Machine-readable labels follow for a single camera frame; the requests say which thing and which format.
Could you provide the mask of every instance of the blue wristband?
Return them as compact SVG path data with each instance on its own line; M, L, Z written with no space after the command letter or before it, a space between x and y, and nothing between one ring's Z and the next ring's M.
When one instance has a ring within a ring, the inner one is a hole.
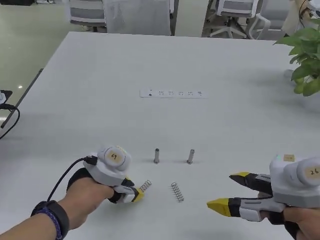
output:
M56 230L56 238L55 239L56 240L63 239L63 236L61 234L61 229L60 229L59 222L58 222L57 218L55 217L55 215L53 215L47 207L44 207L41 210L37 211L36 214L45 214L45 215L47 215L52 220L52 222L54 223L55 230Z

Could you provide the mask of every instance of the black wristwatch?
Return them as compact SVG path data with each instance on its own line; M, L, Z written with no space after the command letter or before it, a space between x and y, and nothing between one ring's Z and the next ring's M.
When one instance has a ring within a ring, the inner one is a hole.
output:
M56 229L56 239L62 240L69 231L69 218L66 211L56 201L41 201L31 213L31 217L36 214L46 214L53 221Z

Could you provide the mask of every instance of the black cable on table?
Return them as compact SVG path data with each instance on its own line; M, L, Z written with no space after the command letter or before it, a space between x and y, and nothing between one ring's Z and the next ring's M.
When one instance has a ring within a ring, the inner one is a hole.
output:
M0 140L3 139L18 123L19 119L20 119L20 110L11 104L0 104L0 109L4 109L4 110L9 110L10 112L12 111L17 111L18 112L18 117L16 118L14 124L2 135L0 136Z

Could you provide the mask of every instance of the gray floor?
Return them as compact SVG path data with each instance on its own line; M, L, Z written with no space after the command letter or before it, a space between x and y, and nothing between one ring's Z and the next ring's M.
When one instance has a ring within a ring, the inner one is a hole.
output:
M9 102L18 101L69 31L85 29L66 21L63 5L0 5L0 89L15 90Z

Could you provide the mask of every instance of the yellow tip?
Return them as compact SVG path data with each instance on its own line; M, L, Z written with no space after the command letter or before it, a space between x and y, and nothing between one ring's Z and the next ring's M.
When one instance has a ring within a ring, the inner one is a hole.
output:
M208 201L206 205L208 206L208 208L216 211L221 215L231 217L228 202L229 198L219 198L213 201Z
M137 197L135 198L135 200L133 201L134 203L136 202L139 202L141 199L144 198L145 194L143 191L141 191L139 188L136 188L137 192L138 192L138 195Z
M242 172L238 172L238 173L235 173L235 174L231 174L230 176L241 176L241 177L245 177L247 175L249 175L250 172L247 172L247 171L242 171Z

